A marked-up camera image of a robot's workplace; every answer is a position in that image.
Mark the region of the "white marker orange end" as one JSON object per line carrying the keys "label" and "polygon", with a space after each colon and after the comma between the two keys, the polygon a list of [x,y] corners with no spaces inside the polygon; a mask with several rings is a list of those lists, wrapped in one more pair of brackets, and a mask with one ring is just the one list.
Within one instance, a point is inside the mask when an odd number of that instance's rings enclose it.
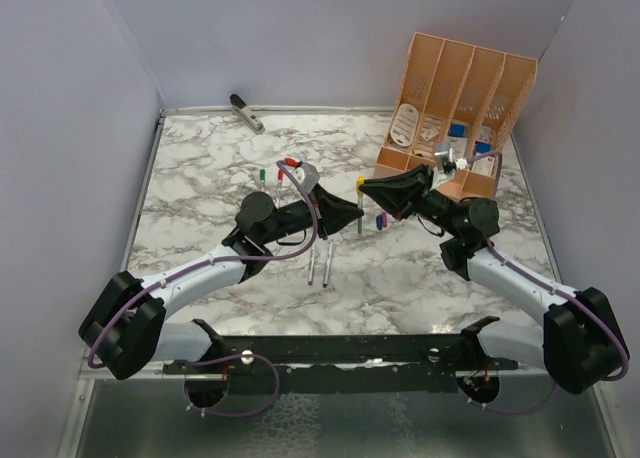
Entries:
{"label": "white marker orange end", "polygon": [[363,193],[361,192],[359,186],[357,187],[356,194],[357,194],[357,206],[359,211],[361,212],[361,215],[357,219],[357,235],[360,237],[363,235],[364,212],[363,212]]}

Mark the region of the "white marker purple end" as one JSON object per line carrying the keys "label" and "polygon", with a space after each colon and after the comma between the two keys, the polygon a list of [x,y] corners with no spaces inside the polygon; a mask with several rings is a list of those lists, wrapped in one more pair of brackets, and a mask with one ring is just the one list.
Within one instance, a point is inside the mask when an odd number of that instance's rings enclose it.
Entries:
{"label": "white marker purple end", "polygon": [[315,268],[315,248],[312,248],[309,253],[309,261],[307,268],[307,284],[311,286],[314,281],[314,268]]}

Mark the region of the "white marker red end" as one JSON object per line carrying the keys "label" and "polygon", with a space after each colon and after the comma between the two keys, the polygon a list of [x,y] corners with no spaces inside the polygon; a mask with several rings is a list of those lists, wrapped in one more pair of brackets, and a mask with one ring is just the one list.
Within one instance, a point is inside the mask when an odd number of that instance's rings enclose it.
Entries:
{"label": "white marker red end", "polygon": [[282,187],[283,187],[283,181],[281,183],[279,183],[278,180],[277,180],[275,196],[274,196],[274,202],[275,202],[276,208],[280,207],[281,196],[282,196]]}

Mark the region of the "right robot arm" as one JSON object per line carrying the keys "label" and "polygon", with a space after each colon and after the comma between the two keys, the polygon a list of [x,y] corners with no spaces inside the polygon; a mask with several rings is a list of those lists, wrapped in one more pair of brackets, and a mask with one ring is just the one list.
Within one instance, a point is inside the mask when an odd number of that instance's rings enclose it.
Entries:
{"label": "right robot arm", "polygon": [[455,201],[434,185],[438,171],[420,165],[386,178],[367,179],[359,191],[401,221],[424,218],[449,235],[440,246],[448,270],[484,286],[524,311],[536,327],[494,321],[459,345],[461,361],[481,369],[506,358],[545,370],[564,391],[580,394],[629,371],[630,353],[607,296],[547,279],[499,251],[497,203],[490,198]]}

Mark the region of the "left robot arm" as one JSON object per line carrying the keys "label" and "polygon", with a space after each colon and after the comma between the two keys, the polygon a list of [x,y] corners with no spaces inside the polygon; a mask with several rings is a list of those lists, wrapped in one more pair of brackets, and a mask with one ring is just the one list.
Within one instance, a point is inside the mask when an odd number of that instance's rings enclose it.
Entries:
{"label": "left robot arm", "polygon": [[150,277],[122,271],[108,281],[78,331],[90,349],[89,367],[107,368],[119,380],[152,361],[187,360],[199,372],[214,370],[221,349],[207,332],[197,324],[188,326],[184,335],[189,344],[178,351],[180,334],[167,328],[166,320],[215,291],[257,275],[276,258],[268,244],[298,232],[326,239],[363,215],[356,204],[321,185],[282,208],[264,192],[247,195],[234,229],[203,257]]}

